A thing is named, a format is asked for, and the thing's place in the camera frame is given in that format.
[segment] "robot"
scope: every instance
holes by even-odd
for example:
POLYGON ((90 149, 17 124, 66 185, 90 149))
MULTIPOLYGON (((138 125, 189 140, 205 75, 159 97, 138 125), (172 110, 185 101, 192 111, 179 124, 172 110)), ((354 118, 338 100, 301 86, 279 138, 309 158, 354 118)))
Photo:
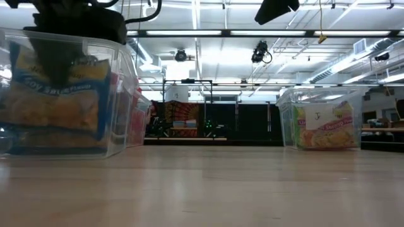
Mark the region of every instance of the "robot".
MULTIPOLYGON (((20 3, 32 3, 39 13, 33 14, 36 26, 25 27, 26 31, 73 35, 79 37, 102 38, 126 44, 126 25, 152 20, 162 8, 158 0, 156 11, 144 18, 125 20, 117 11, 107 9, 118 0, 99 3, 97 0, 6 0, 8 5, 18 10, 20 3)), ((30 36, 30 42, 51 83, 57 88, 66 85, 71 63, 84 53, 79 45, 58 41, 40 40, 30 36)))

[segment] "ceiling-mounted camera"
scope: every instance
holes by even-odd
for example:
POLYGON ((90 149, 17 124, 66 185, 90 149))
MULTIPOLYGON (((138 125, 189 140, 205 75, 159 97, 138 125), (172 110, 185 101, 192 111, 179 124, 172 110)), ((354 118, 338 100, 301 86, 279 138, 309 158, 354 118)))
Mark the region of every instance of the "ceiling-mounted camera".
POLYGON ((247 79, 241 79, 240 84, 246 84, 247 83, 247 79))
POLYGON ((268 52, 268 44, 266 44, 266 41, 259 41, 252 53, 251 61, 252 63, 260 63, 261 61, 267 64, 271 63, 272 55, 268 52), (267 54, 271 57, 271 60, 266 62, 264 58, 267 54))
POLYGON ((179 49, 175 54, 175 60, 177 62, 184 62, 187 60, 187 54, 185 53, 184 49, 179 49))
POLYGON ((387 61, 390 58, 389 52, 374 57, 375 61, 387 61))

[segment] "black object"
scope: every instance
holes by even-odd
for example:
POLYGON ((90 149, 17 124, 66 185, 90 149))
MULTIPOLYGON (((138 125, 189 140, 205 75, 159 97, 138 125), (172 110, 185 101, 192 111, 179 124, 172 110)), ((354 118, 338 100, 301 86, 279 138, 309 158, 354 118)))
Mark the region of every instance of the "black object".
MULTIPOLYGON (((79 37, 92 37, 111 40, 119 44, 126 43, 126 24, 148 21, 155 18, 162 6, 158 0, 156 12, 152 15, 124 20, 113 10, 105 9, 115 5, 118 0, 98 3, 97 0, 6 0, 11 8, 19 3, 32 3, 39 13, 33 14, 35 27, 24 30, 79 37)), ((42 40, 28 33, 34 51, 38 55, 44 74, 55 88, 63 88, 68 82, 69 69, 78 59, 86 55, 81 44, 67 44, 54 40, 42 40)))
POLYGON ((247 80, 246 79, 241 79, 241 84, 246 84, 247 80))
POLYGON ((296 11, 299 7, 299 0, 264 0, 255 16, 255 21, 264 25, 285 13, 289 13, 290 9, 296 11))
POLYGON ((195 84, 195 79, 182 79, 181 83, 183 83, 183 84, 195 84))
POLYGON ((268 52, 268 44, 266 44, 266 41, 259 41, 257 47, 254 49, 254 53, 252 53, 251 61, 252 63, 260 63, 262 61, 267 64, 272 61, 272 55, 268 52), (269 62, 264 61, 265 54, 271 57, 269 62))
POLYGON ((390 58, 390 54, 387 52, 385 54, 382 54, 380 56, 374 57, 375 61, 387 61, 390 58))
POLYGON ((184 62, 187 60, 187 54, 184 49, 179 49, 175 55, 175 60, 177 62, 184 62))
POLYGON ((387 7, 387 9, 393 9, 393 7, 394 7, 394 3, 393 3, 393 1, 392 1, 392 0, 390 0, 390 6, 389 6, 389 7, 387 7))
POLYGON ((401 119, 402 117, 404 117, 404 100, 397 100, 396 108, 398 117, 401 119))

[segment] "yellow noodle package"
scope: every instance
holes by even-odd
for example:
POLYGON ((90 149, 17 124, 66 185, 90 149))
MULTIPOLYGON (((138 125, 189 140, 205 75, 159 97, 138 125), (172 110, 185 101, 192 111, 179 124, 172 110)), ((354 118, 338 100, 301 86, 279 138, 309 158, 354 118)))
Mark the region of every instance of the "yellow noodle package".
POLYGON ((57 144, 67 135, 94 140, 91 144, 102 141, 110 120, 108 61, 81 56, 71 63, 68 82, 61 88, 51 84, 34 51, 11 42, 10 62, 13 76, 10 86, 2 88, 0 127, 15 134, 15 148, 35 146, 34 138, 37 144, 57 144), (46 131, 47 136, 34 136, 46 131))
POLYGON ((294 140, 302 149, 358 147, 353 110, 349 102, 339 105, 294 106, 294 140))

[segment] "security camera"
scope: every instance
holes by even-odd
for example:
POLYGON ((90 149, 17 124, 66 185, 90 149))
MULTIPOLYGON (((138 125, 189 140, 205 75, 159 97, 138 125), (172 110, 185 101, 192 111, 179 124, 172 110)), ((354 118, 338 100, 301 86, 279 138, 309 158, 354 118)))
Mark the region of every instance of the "security camera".
POLYGON ((251 56, 252 63, 260 63, 261 61, 264 63, 270 63, 272 61, 272 55, 268 52, 268 44, 266 41, 259 41, 257 47, 254 49, 254 52, 251 56), (265 55, 268 54, 271 57, 269 62, 264 61, 265 55))
POLYGON ((177 62, 184 62, 187 60, 187 54, 185 53, 184 49, 179 49, 175 54, 175 60, 177 62))

